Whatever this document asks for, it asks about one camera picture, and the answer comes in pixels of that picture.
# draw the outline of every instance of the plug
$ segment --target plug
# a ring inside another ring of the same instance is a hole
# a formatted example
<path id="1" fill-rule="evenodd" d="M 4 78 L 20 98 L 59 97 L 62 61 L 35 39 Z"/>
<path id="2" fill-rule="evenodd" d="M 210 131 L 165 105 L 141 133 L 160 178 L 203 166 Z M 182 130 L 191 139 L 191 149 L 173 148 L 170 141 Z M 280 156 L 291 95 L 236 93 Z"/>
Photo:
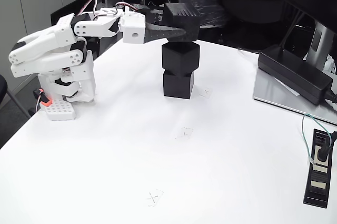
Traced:
<path id="1" fill-rule="evenodd" d="M 331 145 L 330 145 L 330 138 L 329 138 L 329 140 L 325 141 L 325 144 L 318 151 L 318 154 L 317 154 L 318 160 L 320 160 L 321 162 L 326 162 L 327 161 L 328 155 L 331 152 L 336 139 L 337 139 L 337 132 L 333 132 L 331 134 L 331 140 L 332 140 Z"/>

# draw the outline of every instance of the metal plate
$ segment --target metal plate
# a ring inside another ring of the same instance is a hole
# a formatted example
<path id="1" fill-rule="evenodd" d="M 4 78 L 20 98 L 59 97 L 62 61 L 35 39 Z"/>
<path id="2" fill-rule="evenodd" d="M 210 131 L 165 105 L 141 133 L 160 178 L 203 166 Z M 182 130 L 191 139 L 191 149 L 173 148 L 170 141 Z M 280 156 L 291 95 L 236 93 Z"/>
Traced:
<path id="1" fill-rule="evenodd" d="M 327 75 L 334 79 L 332 90 L 337 93 L 337 76 Z M 275 78 L 260 69 L 257 70 L 253 96 L 256 100 L 301 114 L 309 113 L 319 120 L 337 125 L 337 112 L 327 102 L 316 106 L 300 95 L 295 96 Z"/>

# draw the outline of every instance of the monitor stand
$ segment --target monitor stand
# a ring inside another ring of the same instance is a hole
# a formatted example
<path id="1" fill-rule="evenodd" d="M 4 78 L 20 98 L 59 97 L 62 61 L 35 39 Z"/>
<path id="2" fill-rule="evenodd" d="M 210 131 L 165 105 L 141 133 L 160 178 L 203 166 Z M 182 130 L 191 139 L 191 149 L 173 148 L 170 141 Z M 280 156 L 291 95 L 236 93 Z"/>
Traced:
<path id="1" fill-rule="evenodd" d="M 323 70 L 326 57 L 333 42 L 333 32 L 317 23 L 314 38 L 308 52 L 307 62 Z M 333 79 L 332 91 L 337 94 L 337 75 L 326 73 Z M 257 70 L 254 99 L 273 104 L 297 113 L 309 113 L 315 118 L 337 125 L 337 112 L 327 101 L 318 106 L 304 97 L 294 94 L 268 73 Z"/>

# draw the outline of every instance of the power strip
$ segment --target power strip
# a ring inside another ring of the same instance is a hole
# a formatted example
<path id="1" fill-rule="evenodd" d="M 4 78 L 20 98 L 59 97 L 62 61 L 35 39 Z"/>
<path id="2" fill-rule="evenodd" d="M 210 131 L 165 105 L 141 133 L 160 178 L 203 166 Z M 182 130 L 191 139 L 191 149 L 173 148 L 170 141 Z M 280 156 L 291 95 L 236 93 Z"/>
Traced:
<path id="1" fill-rule="evenodd" d="M 325 162 L 318 160 L 318 151 L 329 140 L 326 132 L 315 129 L 312 141 L 311 157 L 315 164 L 310 164 L 306 183 L 304 204 L 327 208 L 331 180 L 332 150 Z"/>

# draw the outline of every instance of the white perforated box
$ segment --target white perforated box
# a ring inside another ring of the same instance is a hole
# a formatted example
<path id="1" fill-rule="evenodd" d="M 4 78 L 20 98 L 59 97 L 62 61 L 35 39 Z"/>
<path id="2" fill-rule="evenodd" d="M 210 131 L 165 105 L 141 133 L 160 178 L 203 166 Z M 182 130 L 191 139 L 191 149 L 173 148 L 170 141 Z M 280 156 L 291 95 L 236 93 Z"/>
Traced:
<path id="1" fill-rule="evenodd" d="M 73 106 L 64 100 L 53 100 L 53 104 L 46 107 L 40 104 L 50 120 L 74 120 L 76 113 Z"/>

